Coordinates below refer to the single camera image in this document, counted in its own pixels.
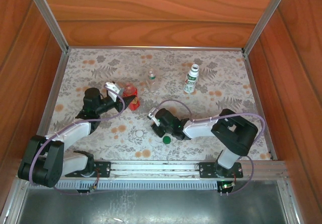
wooden wall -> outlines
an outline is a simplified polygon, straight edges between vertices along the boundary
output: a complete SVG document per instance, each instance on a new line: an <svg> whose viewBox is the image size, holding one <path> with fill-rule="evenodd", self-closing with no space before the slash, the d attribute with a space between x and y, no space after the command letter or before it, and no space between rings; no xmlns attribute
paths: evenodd
<svg viewBox="0 0 322 224"><path fill-rule="evenodd" d="M47 0L71 46L244 47L270 0Z"/></svg>
<svg viewBox="0 0 322 224"><path fill-rule="evenodd" d="M249 59L305 223L322 223L322 0L282 0Z"/></svg>
<svg viewBox="0 0 322 224"><path fill-rule="evenodd" d="M37 132L60 56L32 0L0 0L0 210Z"/></svg>

floral patterned surface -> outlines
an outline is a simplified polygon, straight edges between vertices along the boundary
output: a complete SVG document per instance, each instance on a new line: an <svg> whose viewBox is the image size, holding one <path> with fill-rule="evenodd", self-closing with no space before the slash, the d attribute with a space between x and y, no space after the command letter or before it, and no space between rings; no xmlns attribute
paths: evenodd
<svg viewBox="0 0 322 224"><path fill-rule="evenodd" d="M183 92L185 76L191 65L200 66L196 91ZM147 70L157 70L159 88L150 93L146 86ZM257 113L250 82L241 52L128 50L128 49L72 49L65 75L51 119L49 132L70 124L83 106L84 91L96 87L105 96L103 85L115 81L120 85L132 82L138 89L141 106L111 121L101 122L98 129L79 140L67 151L84 150L96 159L105 160L215 160L224 145L216 137L200 137L163 144L151 129L147 113L165 99L186 103L194 118L217 115L224 108L235 112ZM179 119L188 117L187 110L175 102L163 107ZM110 110L102 115L115 115ZM259 129L260 121L249 118ZM264 137L256 142L250 157L269 159Z"/></svg>

red object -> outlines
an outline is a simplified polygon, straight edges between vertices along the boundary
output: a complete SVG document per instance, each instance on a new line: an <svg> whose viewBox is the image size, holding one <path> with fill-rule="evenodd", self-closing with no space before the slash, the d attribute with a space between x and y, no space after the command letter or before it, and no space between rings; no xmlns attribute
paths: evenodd
<svg viewBox="0 0 322 224"><path fill-rule="evenodd" d="M136 110L140 106L139 98L137 97L137 88L132 83L127 83L123 92L123 97L136 96L130 103L128 108L132 111Z"/></svg>

